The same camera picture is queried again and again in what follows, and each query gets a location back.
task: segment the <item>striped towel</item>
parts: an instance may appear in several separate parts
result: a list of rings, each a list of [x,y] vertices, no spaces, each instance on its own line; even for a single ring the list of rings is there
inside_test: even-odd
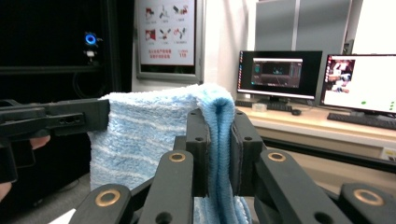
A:
[[[110,93],[107,130],[92,132],[91,188],[109,183],[130,189],[155,175],[175,137],[186,135],[187,115],[200,108],[210,129],[209,195],[195,198],[194,223],[251,223],[243,198],[234,197],[229,181],[230,127],[234,104],[215,84],[165,91]]]

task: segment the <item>blue light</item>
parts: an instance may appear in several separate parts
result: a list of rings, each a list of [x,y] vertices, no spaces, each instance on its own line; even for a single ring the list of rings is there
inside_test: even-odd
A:
[[[96,36],[91,35],[91,34],[85,35],[85,41],[89,45],[94,45],[94,44],[96,44]]]

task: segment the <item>monitor screen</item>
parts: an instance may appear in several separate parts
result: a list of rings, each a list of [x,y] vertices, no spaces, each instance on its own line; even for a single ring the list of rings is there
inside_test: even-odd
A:
[[[328,55],[321,105],[396,113],[396,55]]]
[[[322,51],[240,51],[238,93],[315,100]]]

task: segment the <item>desk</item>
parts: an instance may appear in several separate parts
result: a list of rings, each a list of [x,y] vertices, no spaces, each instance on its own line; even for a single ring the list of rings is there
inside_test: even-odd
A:
[[[247,114],[260,136],[312,147],[322,147],[379,159],[383,147],[396,148],[396,131],[328,120],[331,110],[308,105],[300,116],[268,110],[254,112],[237,107]],[[288,152],[322,187],[335,193],[343,183],[361,182],[396,196],[396,175],[338,161]]]

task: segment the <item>monitor stand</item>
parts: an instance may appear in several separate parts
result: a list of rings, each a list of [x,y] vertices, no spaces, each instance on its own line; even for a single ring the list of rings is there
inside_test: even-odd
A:
[[[271,96],[269,99],[262,98],[257,103],[258,104],[265,104],[265,105],[277,105],[277,104],[285,105],[288,102],[282,100],[282,98],[280,98],[280,97]]]

